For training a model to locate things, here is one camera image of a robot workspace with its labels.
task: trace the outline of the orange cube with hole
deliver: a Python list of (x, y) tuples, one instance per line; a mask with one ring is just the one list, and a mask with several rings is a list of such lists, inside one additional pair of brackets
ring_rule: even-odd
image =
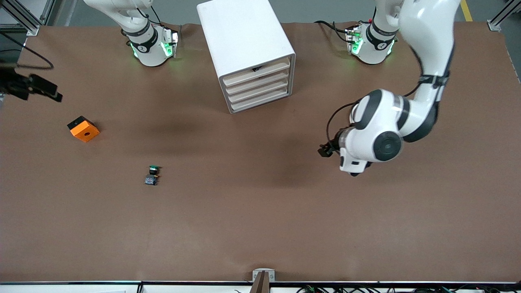
[(83, 116), (80, 116), (73, 122), (67, 124), (67, 127), (75, 138), (83, 142), (88, 142), (100, 134), (100, 131), (94, 126), (94, 124)]

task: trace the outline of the black cable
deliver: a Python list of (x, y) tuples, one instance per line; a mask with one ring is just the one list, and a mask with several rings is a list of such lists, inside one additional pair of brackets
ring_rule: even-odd
[(156, 15), (157, 22), (161, 23), (161, 20), (159, 19), (159, 16), (157, 16), (157, 13), (156, 13), (156, 10), (154, 9), (154, 6), (150, 6), (150, 8), (152, 9), (152, 11), (154, 12), (154, 14)]
[(325, 21), (323, 21), (323, 20), (317, 20), (317, 21), (315, 21), (314, 23), (322, 23), (322, 24), (324, 24), (324, 25), (327, 25), (328, 28), (332, 29), (335, 33), (337, 33), (337, 36), (338, 36), (342, 41), (344, 41), (344, 42), (346, 42), (346, 43), (350, 43), (350, 44), (354, 44), (354, 43), (355, 43), (355, 42), (353, 42), (353, 41), (349, 41), (349, 40), (344, 39), (344, 38), (340, 35), (340, 33), (341, 33), (341, 32), (342, 32), (342, 33), (345, 33), (345, 30), (353, 29), (354, 27), (356, 27), (356, 25), (354, 25), (354, 26), (350, 26), (350, 27), (348, 27), (348, 28), (346, 28), (346, 29), (344, 29), (344, 30), (341, 30), (341, 29), (338, 29), (338, 28), (334, 25), (334, 21), (333, 21), (333, 25), (330, 25), (329, 23), (327, 23), (327, 22), (325, 22)]
[(333, 120), (334, 116), (335, 116), (338, 112), (340, 112), (342, 109), (344, 109), (344, 108), (346, 108), (346, 107), (349, 107), (349, 106), (352, 106), (352, 105), (358, 103), (360, 100), (361, 100), (361, 99), (359, 99), (359, 100), (357, 100), (356, 102), (353, 102), (353, 103), (345, 104), (345, 105), (343, 105), (342, 107), (338, 108), (335, 112), (333, 112), (333, 115), (331, 115), (331, 117), (330, 117), (329, 120), (327, 121), (327, 124), (326, 124), (326, 137), (327, 137), (327, 141), (328, 141), (329, 146), (330, 146), (330, 147), (331, 147), (331, 148), (332, 148), (332, 149), (333, 149), (337, 154), (340, 154), (340, 152), (339, 152), (336, 148), (333, 147), (333, 144), (331, 143), (331, 139), (329, 138), (329, 125), (331, 124), (331, 121)]
[(25, 65), (25, 64), (18, 64), (18, 63), (16, 63), (16, 66), (18, 68), (29, 68), (29, 69), (40, 69), (40, 70), (51, 70), (51, 69), (54, 69), (54, 65), (47, 58), (45, 58), (44, 56), (38, 54), (35, 50), (25, 46), (24, 44), (21, 44), (20, 42), (18, 42), (17, 40), (11, 38), (10, 36), (8, 36), (4, 32), (0, 31), (0, 34), (2, 34), (4, 37), (6, 37), (7, 39), (11, 40), (15, 44), (21, 46), (22, 48), (26, 48), (29, 52), (33, 53), (34, 55), (38, 56), (40, 59), (42, 59), (45, 62), (47, 62), (47, 64), (49, 64), (49, 66), (43, 67), (43, 66), (34, 66), (34, 65)]
[(162, 27), (163, 27), (163, 25), (162, 25), (160, 22), (155, 22), (155, 21), (150, 20), (150, 15), (148, 15), (148, 14), (143, 14), (143, 12), (141, 11), (141, 9), (139, 9), (139, 8), (137, 8), (137, 7), (136, 7), (136, 9), (138, 10), (139, 14), (141, 14), (142, 17), (148, 19), (148, 20), (149, 20), (151, 23), (153, 23), (153, 24), (156, 24), (156, 25), (159, 25), (159, 26), (162, 26)]
[(331, 288), (333, 289), (333, 293), (344, 293), (344, 289), (342, 287), (331, 286)]
[[(421, 63), (421, 60), (420, 60), (420, 57), (418, 56), (418, 54), (416, 53), (416, 51), (414, 51), (414, 49), (412, 47), (411, 48), (411, 51), (413, 51), (413, 54), (414, 54), (414, 57), (416, 58), (416, 61), (418, 62), (419, 66), (420, 66), (420, 75), (423, 75), (423, 64)], [(420, 87), (420, 83), (418, 83), (412, 91), (410, 91), (409, 93), (403, 95), (403, 96), (410, 96), (412, 95), (418, 88)]]
[(463, 286), (461, 286), (460, 288), (458, 289), (455, 289), (455, 290), (452, 290), (452, 292), (456, 293), (458, 290), (461, 290), (465, 287), (472, 287), (472, 289), (479, 289), (479, 290), (483, 290), (485, 291), (486, 293), (493, 293), (494, 291), (496, 293), (501, 293), (501, 291), (497, 288), (494, 288), (494, 287), (488, 287), (488, 286), (485, 286), (485, 285), (481, 285), (481, 284), (465, 284)]
[(416, 293), (444, 293), (444, 291), (441, 290), (440, 288), (438, 288), (438, 289), (433, 289), (433, 288), (416, 288), (416, 289), (414, 289), (413, 292), (416, 292)]
[(7, 49), (7, 50), (0, 50), (0, 53), (2, 53), (2, 52), (10, 52), (10, 51), (22, 52), (22, 50), (20, 50), (20, 49)]
[(344, 39), (344, 38), (340, 35), (340, 33), (338, 32), (337, 27), (334, 25), (334, 21), (333, 21), (333, 29), (334, 29), (334, 32), (337, 33), (337, 36), (338, 36), (342, 41), (344, 41), (344, 42), (346, 42), (346, 43), (349, 43), (349, 44), (354, 44), (354, 43), (355, 43), (354, 41), (350, 41), (350, 40), (346, 40), (346, 39)]
[(332, 29), (332, 30), (336, 30), (336, 31), (338, 31), (338, 32), (345, 32), (345, 31), (342, 31), (342, 30), (337, 29), (336, 27), (330, 25), (329, 23), (327, 23), (327, 22), (325, 22), (325, 21), (323, 21), (323, 20), (317, 20), (317, 21), (315, 21), (314, 23), (322, 23), (323, 25), (327, 25), (327, 26), (328, 26), (330, 29)]
[(381, 293), (378, 289), (374, 288), (374, 287), (371, 287), (371, 286), (368, 286), (368, 285), (361, 285), (363, 288), (365, 288), (366, 290), (368, 290), (370, 293), (373, 293), (373, 290), (376, 292), (376, 293)]
[(140, 282), (138, 284), (138, 289), (136, 290), (136, 293), (142, 293), (143, 292), (143, 282)]
[(349, 291), (349, 293), (353, 293), (355, 291), (360, 291), (361, 293), (365, 293), (363, 290), (361, 290), (360, 288), (354, 288), (353, 290)]

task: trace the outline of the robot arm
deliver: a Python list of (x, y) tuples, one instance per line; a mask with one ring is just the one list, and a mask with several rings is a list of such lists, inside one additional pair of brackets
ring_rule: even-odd
[(350, 126), (319, 150), (323, 156), (330, 156), (331, 150), (327, 149), (338, 147), (342, 171), (356, 176), (372, 162), (397, 157), (403, 141), (417, 141), (429, 134), (449, 77), (454, 16), (459, 3), (460, 0), (403, 1), (398, 26), (420, 63), (419, 86), (413, 100), (379, 89), (353, 106)]
[(175, 55), (177, 32), (152, 24), (139, 11), (150, 8), (153, 0), (84, 1), (118, 23), (129, 38), (134, 55), (143, 65), (158, 66)]

